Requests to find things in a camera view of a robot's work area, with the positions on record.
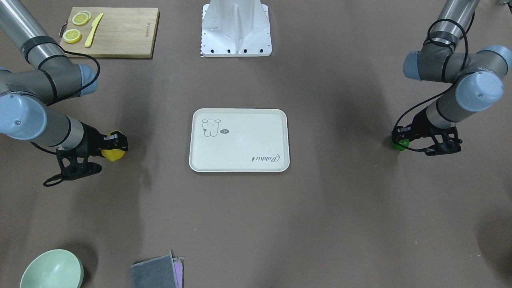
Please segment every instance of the lemon slice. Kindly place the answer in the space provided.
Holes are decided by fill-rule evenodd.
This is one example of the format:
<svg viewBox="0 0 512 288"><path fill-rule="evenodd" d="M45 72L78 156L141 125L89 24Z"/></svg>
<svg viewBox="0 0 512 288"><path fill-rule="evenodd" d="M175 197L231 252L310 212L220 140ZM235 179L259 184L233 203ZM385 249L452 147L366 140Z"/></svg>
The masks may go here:
<svg viewBox="0 0 512 288"><path fill-rule="evenodd" d="M90 20L90 15L89 14L86 14L86 13L83 13L83 12L80 12L80 13L77 13L75 16L73 16L73 24L75 24L76 26L83 26L85 24L87 24L87 22L89 22Z"/></svg>
<svg viewBox="0 0 512 288"><path fill-rule="evenodd" d="M76 29L69 29L66 32L64 32L64 35L62 35L62 39L66 41L67 43L76 43L82 39L82 33Z"/></svg>
<svg viewBox="0 0 512 288"><path fill-rule="evenodd" d="M85 14L87 14L87 15L89 16L88 21L89 21L89 20L91 20L91 18L93 17L93 16L92 16L92 14L91 14L89 11L80 11L80 12L78 12L77 14L80 14L80 13L85 13Z"/></svg>

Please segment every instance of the bowl rim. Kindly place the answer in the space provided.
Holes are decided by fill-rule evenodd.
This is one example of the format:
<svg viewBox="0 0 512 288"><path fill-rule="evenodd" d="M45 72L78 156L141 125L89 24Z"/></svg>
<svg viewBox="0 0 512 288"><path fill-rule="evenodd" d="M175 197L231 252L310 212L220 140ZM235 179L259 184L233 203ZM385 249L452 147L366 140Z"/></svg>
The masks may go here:
<svg viewBox="0 0 512 288"><path fill-rule="evenodd" d="M82 285L82 281L83 281L83 265L82 265L82 262L80 261L80 259L78 259L78 257L76 257L75 254L73 254L72 252L68 251L68 250L65 250L65 249L53 249L53 250L49 250L49 251L46 251L44 253L42 253L41 255L37 256L34 260L32 260L32 262L30 262L30 264L27 266L27 268L25 269L25 272L23 272L23 276L22 276L22 279L21 281L19 282L19 288L23 288L22 287L22 283L23 283L23 279L25 278L25 275L27 274L27 271L29 270L29 268L40 258L40 257L43 257L44 255L46 254L52 254L52 253L55 253L55 252L64 252L64 253L67 253L71 256L73 256L73 259L76 260L78 262L78 265L80 266L80 280L78 281L78 285L77 285L77 288L79 288L81 285Z"/></svg>

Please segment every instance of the light green bowl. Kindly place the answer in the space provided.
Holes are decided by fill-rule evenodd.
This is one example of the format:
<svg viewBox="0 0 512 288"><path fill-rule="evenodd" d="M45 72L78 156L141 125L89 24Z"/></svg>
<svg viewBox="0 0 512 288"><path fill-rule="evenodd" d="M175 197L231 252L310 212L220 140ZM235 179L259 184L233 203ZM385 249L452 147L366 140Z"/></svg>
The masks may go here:
<svg viewBox="0 0 512 288"><path fill-rule="evenodd" d="M23 273L19 288L79 288L83 266L71 252L50 250L39 255Z"/></svg>

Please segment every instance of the white metal stand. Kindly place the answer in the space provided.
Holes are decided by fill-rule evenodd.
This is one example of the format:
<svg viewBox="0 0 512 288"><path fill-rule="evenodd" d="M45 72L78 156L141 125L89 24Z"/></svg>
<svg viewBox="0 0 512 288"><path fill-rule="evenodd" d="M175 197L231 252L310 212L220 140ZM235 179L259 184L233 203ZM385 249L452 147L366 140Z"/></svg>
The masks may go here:
<svg viewBox="0 0 512 288"><path fill-rule="evenodd" d="M260 0L211 0L203 6L201 56L257 57L272 53L268 7Z"/></svg>

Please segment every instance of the gray cloth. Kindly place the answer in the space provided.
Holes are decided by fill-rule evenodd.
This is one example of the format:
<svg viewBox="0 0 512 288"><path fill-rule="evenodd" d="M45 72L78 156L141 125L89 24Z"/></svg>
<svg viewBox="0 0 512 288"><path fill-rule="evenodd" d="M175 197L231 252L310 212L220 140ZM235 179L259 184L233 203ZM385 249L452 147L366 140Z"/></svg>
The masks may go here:
<svg viewBox="0 0 512 288"><path fill-rule="evenodd" d="M132 288L178 288L176 269L171 254L133 264Z"/></svg>

